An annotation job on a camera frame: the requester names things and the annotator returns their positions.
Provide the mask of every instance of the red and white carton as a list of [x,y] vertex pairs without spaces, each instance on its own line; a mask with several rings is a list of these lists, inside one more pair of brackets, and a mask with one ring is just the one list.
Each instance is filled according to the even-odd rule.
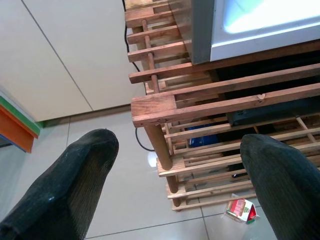
[[[233,198],[239,197],[235,194],[232,194],[231,196]],[[244,198],[230,201],[226,207],[225,214],[247,224],[254,222],[255,219],[259,217],[253,202]]]

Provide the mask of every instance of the floor tile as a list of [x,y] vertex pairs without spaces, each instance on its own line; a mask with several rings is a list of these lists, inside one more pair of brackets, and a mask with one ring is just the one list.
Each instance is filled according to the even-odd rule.
[[92,240],[207,240],[203,218],[154,226],[118,234],[91,238]]
[[0,148],[0,221],[11,210],[25,156],[16,146]]
[[15,146],[0,149],[0,171],[4,168],[7,169],[6,174],[1,174],[0,178],[1,182],[7,183],[3,187],[3,191],[7,195],[0,195],[0,203],[4,202],[6,206],[3,210],[3,212],[6,212],[5,214],[23,197],[34,180],[65,150],[68,127],[69,121],[43,128],[39,138],[33,142],[31,154],[24,153]]
[[241,223],[220,214],[205,217],[210,240],[277,240],[273,229],[261,207],[256,208],[260,216],[251,224]]
[[[246,191],[237,192],[235,194],[237,194],[238,196],[243,196],[243,195],[249,195],[251,193],[254,193],[254,191],[253,190],[246,190]],[[211,196],[211,197],[201,198],[200,202],[204,203],[204,202],[208,202],[208,201],[214,201],[214,200],[218,200],[221,198],[230,198],[230,197],[231,197],[231,193],[227,193],[227,194],[221,194],[219,196]],[[248,198],[248,200],[253,202],[256,207],[260,206],[260,203],[256,197]],[[210,216],[210,215],[216,215],[216,214],[223,214],[226,210],[226,206],[227,206],[226,203],[216,204],[216,205],[211,205],[211,206],[204,206],[204,207],[202,207],[203,215]]]
[[[157,169],[150,166],[148,156],[152,153],[138,145],[129,111],[105,116],[98,114],[89,119],[72,117],[68,143],[98,128],[107,128],[115,133],[119,153],[106,178],[87,237],[202,216],[199,208],[172,211],[172,202],[167,199],[165,190],[166,180],[158,177]],[[142,144],[152,148],[143,128],[139,128],[138,134]]]

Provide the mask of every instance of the cabinet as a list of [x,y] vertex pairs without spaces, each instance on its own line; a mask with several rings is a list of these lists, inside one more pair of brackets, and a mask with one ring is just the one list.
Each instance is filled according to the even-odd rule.
[[0,87],[34,120],[125,105],[144,94],[142,84],[128,81],[135,69],[121,1],[24,3],[0,1]]

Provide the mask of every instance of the power cord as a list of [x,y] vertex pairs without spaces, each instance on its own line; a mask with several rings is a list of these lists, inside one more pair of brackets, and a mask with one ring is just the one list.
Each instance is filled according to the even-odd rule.
[[145,146],[142,145],[142,143],[140,142],[139,138],[138,138],[138,128],[135,129],[135,138],[136,138],[136,141],[138,142],[138,144],[140,145],[140,147],[142,147],[144,150],[147,150],[149,152],[154,152],[155,150],[154,149],[149,149]]
[[[125,3],[125,0],[122,0],[122,5],[123,5],[123,10],[126,12],[126,3]],[[127,31],[128,31],[128,27],[127,27],[127,24],[125,25],[124,27],[124,42],[125,42],[125,45],[126,45],[126,52],[129,53],[130,49],[129,49],[129,43],[128,43],[128,40],[127,40]],[[140,72],[140,69],[138,68],[138,66],[136,65],[135,62],[132,62],[132,64],[134,65],[135,69]],[[138,142],[138,144],[140,145],[140,147],[142,147],[144,150],[147,150],[149,152],[154,152],[155,150],[154,149],[149,149],[145,146],[142,145],[142,143],[140,142],[139,140],[139,137],[138,137],[138,128],[135,129],[135,138],[136,138],[136,141]]]
[[[126,9],[125,0],[122,0],[122,5],[123,5],[123,10],[126,12],[127,9]],[[128,32],[128,27],[127,27],[127,24],[126,24],[125,27],[124,27],[124,42],[125,42],[125,45],[126,45],[126,52],[129,53],[130,49],[129,49],[129,43],[128,43],[128,40],[127,40],[127,32]],[[135,67],[135,69],[138,72],[140,72],[140,69],[138,68],[137,64],[135,62],[132,62],[132,64]]]

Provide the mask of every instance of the wooden shoe rack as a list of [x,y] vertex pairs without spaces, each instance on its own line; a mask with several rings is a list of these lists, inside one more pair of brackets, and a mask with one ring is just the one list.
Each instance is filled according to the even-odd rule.
[[[131,83],[145,83],[146,96],[131,103],[134,125],[144,127],[157,153],[157,170],[167,179],[167,197],[173,210],[226,203],[231,193],[254,198],[255,193],[240,164],[243,134],[262,133],[302,151],[320,166],[320,114],[231,126],[226,113],[320,96],[320,82],[300,84],[261,94],[225,99],[224,94],[320,75],[320,63],[221,80],[216,70],[231,66],[320,51],[320,40],[192,65],[166,0],[144,0],[128,6],[125,20],[133,34],[131,62],[143,70],[129,75]],[[203,136],[227,134],[230,139],[190,147]]]

